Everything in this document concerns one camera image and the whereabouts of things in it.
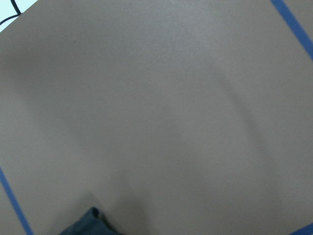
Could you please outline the black printed t-shirt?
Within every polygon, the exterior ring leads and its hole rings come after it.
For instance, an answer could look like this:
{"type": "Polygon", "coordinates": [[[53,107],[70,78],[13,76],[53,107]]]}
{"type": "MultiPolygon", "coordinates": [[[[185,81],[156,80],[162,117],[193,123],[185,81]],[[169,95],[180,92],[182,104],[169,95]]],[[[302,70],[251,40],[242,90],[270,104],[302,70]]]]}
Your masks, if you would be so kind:
{"type": "Polygon", "coordinates": [[[105,215],[96,207],[91,207],[82,217],[68,228],[63,230],[61,235],[119,235],[107,221],[105,215]]]}

